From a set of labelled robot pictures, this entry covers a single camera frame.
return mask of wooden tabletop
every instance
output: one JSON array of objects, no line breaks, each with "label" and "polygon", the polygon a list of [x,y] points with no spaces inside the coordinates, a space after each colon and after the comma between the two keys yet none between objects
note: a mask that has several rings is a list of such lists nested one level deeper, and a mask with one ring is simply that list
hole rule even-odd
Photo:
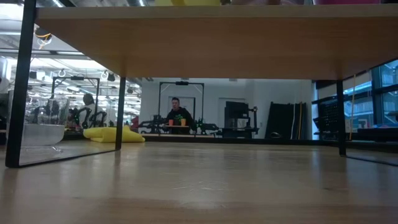
[{"label": "wooden tabletop", "polygon": [[398,4],[39,8],[126,77],[336,80],[398,57]]}]

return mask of wooden floor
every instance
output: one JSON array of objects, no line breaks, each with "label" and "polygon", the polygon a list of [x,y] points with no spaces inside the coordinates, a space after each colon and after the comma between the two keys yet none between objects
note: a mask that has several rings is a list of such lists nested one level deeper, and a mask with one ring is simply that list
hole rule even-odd
[{"label": "wooden floor", "polygon": [[332,147],[147,142],[6,169],[0,223],[397,223],[398,168]]}]

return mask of white wall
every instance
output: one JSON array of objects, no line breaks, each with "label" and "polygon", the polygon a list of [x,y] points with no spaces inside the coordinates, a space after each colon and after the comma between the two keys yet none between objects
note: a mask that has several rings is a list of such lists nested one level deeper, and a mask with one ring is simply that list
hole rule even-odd
[{"label": "white wall", "polygon": [[[203,117],[206,123],[218,122],[220,98],[239,98],[245,99],[250,108],[258,107],[257,127],[260,128],[259,134],[255,138],[264,138],[268,112],[271,102],[274,103],[298,103],[303,101],[307,103],[308,124],[307,136],[312,136],[312,116],[311,116],[311,81],[310,80],[245,80],[244,82],[206,83],[205,84],[205,107]],[[166,117],[167,106],[170,96],[196,97],[196,119],[201,114],[201,93],[193,86],[175,86],[170,85],[161,94],[160,114]],[[139,120],[148,121],[157,114],[159,83],[144,82],[142,84],[141,113]],[[254,119],[251,116],[251,126],[254,126]]]},{"label": "white wall", "polygon": [[[200,85],[196,85],[199,91],[193,86],[176,86],[167,84],[162,85],[162,94],[160,96],[160,115],[164,118],[169,113],[168,104],[170,96],[185,96],[196,98],[196,115],[195,119],[201,117],[201,98],[202,88]],[[206,123],[218,124],[218,100],[220,98],[244,98],[245,84],[244,82],[231,82],[228,85],[223,84],[205,84],[205,107],[203,108],[203,117]],[[141,94],[141,112],[139,121],[148,121],[153,118],[153,115],[157,114],[158,101],[159,99],[159,83],[156,82],[144,82],[142,84]]]}]

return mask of black equipment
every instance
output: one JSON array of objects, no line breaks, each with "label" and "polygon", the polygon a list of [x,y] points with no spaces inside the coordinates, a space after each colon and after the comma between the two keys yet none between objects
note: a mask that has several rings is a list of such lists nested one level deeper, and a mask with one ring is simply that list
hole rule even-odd
[{"label": "black equipment", "polygon": [[79,125],[80,124],[80,113],[83,112],[83,111],[86,111],[86,116],[85,116],[85,120],[81,124],[81,127],[83,129],[87,129],[88,128],[87,120],[88,120],[88,118],[90,116],[90,113],[91,113],[91,109],[90,108],[82,108],[82,109],[78,110],[73,117],[75,118],[76,124]]},{"label": "black equipment", "polygon": [[[254,127],[250,123],[249,112],[254,115]],[[245,127],[238,127],[238,119],[246,119]],[[247,103],[227,101],[224,108],[223,138],[252,138],[252,133],[258,134],[257,106],[249,109]]]},{"label": "black equipment", "polygon": [[[166,131],[160,125],[163,125],[167,122],[166,118],[162,118],[160,115],[154,115],[154,119],[152,121],[143,121],[139,124],[138,128],[149,128],[149,134],[160,134],[160,130]],[[146,131],[141,131],[141,134],[147,134]]]},{"label": "black equipment", "polygon": [[[97,86],[96,86],[96,98],[95,98],[95,111],[94,111],[94,117],[96,118],[96,116],[97,115],[99,115],[99,114],[101,114],[100,112],[102,112],[102,111],[97,111],[97,108],[98,108],[98,94],[99,94],[99,92],[100,92],[100,79],[99,78],[86,78],[86,77],[79,77],[79,76],[72,76],[72,77],[53,77],[52,78],[52,89],[51,89],[51,95],[52,95],[52,98],[54,97],[54,93],[55,93],[55,89],[56,89],[56,87],[58,87],[59,85],[61,85],[62,84],[62,82],[63,81],[65,81],[66,79],[70,79],[70,80],[80,80],[80,81],[82,81],[82,80],[95,80],[95,81],[97,81]],[[90,113],[91,113],[91,110],[90,111],[88,111],[87,109],[89,109],[89,108],[82,108],[82,109],[80,109],[79,111],[77,111],[77,113],[74,115],[74,118],[75,118],[75,121],[76,121],[76,124],[79,124],[79,118],[78,118],[78,115],[82,112],[82,111],[84,111],[84,110],[86,110],[86,117],[85,117],[85,121],[82,123],[82,128],[83,129],[86,129],[86,128],[89,128],[88,127],[88,123],[87,123],[87,121],[88,121],[88,119],[90,118]],[[102,116],[102,119],[101,119],[101,122],[99,123],[100,125],[102,125],[102,126],[100,126],[100,127],[103,127],[103,120],[104,120],[104,118],[105,118],[105,116],[106,116],[106,113],[105,114],[102,114],[103,116]],[[96,124],[97,122],[92,122],[91,123],[91,125],[90,125],[90,128],[93,126],[94,128],[96,127]]]},{"label": "black equipment", "polygon": [[198,121],[195,122],[196,128],[200,128],[200,134],[207,134],[207,131],[218,131],[219,127],[216,124],[206,124],[203,122],[203,118],[199,118]]},{"label": "black equipment", "polygon": [[271,102],[265,139],[306,139],[307,105]]},{"label": "black equipment", "polygon": [[[98,122],[97,119],[96,119],[96,117],[97,117],[98,115],[102,115],[101,121],[100,121],[100,122]],[[90,127],[93,127],[93,126],[94,126],[94,127],[95,127],[95,126],[104,127],[104,120],[105,120],[105,117],[106,117],[106,112],[104,112],[104,111],[100,111],[100,112],[97,112],[96,114],[93,114],[93,115],[90,117],[90,121],[91,121]]]}]

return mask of wire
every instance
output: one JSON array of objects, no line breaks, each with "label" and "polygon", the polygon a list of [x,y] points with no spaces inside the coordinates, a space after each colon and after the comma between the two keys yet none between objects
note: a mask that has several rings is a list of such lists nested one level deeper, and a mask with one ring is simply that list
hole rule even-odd
[{"label": "wire", "polygon": [[293,139],[293,127],[294,127],[294,121],[296,119],[296,95],[294,95],[294,104],[293,104],[293,121],[292,121],[292,130],[290,132],[290,139]]},{"label": "wire", "polygon": [[352,99],[352,102],[351,102],[351,119],[350,119],[351,121],[349,122],[351,124],[351,129],[349,131],[349,140],[350,141],[353,138],[353,129],[354,129],[354,127],[353,127],[353,125],[354,125],[353,118],[354,118],[354,101],[355,101],[355,97],[354,97],[354,95],[355,95],[355,80],[356,80],[356,74],[354,74],[353,99]]},{"label": "wire", "polygon": [[303,111],[303,102],[300,101],[300,122],[298,124],[298,140],[300,140],[301,137],[301,117],[302,117],[302,111]]}]

